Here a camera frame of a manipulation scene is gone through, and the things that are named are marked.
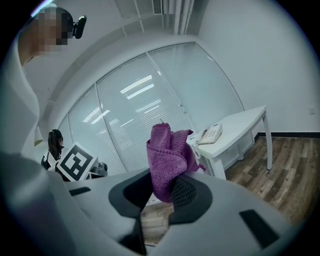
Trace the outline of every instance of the black hair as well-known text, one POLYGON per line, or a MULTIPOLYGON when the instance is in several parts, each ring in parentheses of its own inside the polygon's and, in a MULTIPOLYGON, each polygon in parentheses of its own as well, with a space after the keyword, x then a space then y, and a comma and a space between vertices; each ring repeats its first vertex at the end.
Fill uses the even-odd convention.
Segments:
POLYGON ((27 27, 33 20, 39 19, 39 15, 43 13, 55 12, 57 17, 61 18, 61 37, 56 39, 56 45, 67 45, 68 39, 72 38, 73 29, 74 29, 74 19, 72 15, 67 10, 60 7, 48 6, 43 8, 39 13, 34 17, 30 17, 27 23, 23 26, 27 27))
POLYGON ((63 146, 60 145, 60 140, 64 141, 64 138, 58 129, 53 129, 49 132, 48 147, 55 160, 60 159, 61 150, 63 148, 63 146))

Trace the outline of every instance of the purple cloth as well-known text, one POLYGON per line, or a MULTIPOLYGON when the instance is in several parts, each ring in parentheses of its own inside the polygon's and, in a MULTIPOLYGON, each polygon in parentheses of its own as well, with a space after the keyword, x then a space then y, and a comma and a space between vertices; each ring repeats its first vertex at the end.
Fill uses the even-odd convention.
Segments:
POLYGON ((152 127, 146 153, 154 195, 163 202, 172 202, 170 188, 177 176, 199 169, 194 153, 186 143, 187 136, 192 133, 191 130, 173 132, 168 123, 152 127))

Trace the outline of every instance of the person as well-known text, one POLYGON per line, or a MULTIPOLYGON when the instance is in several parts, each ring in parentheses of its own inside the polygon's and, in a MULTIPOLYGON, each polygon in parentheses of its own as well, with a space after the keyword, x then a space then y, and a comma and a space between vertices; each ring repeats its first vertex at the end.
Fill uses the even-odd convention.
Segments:
POLYGON ((53 171, 61 174, 64 181, 69 181, 63 173, 56 168, 59 159, 62 156, 62 151, 64 148, 64 137, 58 129, 53 129, 49 132, 48 135, 48 151, 44 153, 41 160, 41 165, 47 171, 53 171))
POLYGON ((23 65, 72 37, 73 18, 57 6, 47 6, 24 26, 0 67, 0 152, 35 160, 34 137, 39 103, 23 65))

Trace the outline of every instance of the window blinds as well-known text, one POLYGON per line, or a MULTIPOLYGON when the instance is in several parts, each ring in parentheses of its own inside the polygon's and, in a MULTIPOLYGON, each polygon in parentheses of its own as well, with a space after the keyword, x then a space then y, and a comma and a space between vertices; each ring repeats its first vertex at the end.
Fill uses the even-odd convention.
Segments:
POLYGON ((106 163, 109 176, 126 173, 102 118, 102 115, 108 114, 108 110, 101 106, 103 113, 93 86, 68 114, 72 140, 96 155, 99 162, 106 163))
POLYGON ((197 132, 243 111, 225 74, 196 43, 168 46, 149 54, 165 74, 197 132))
POLYGON ((190 129, 162 74, 145 54, 97 83, 103 116, 128 171, 149 168, 146 142, 152 126, 169 123, 172 131, 190 129))

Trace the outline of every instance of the air vent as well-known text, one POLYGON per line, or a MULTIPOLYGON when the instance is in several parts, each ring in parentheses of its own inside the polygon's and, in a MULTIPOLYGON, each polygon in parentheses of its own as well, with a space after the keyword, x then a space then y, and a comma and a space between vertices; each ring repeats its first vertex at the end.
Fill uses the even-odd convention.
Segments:
POLYGON ((153 14, 163 14, 162 10, 162 0, 151 0, 152 2, 152 9, 153 9, 153 14))

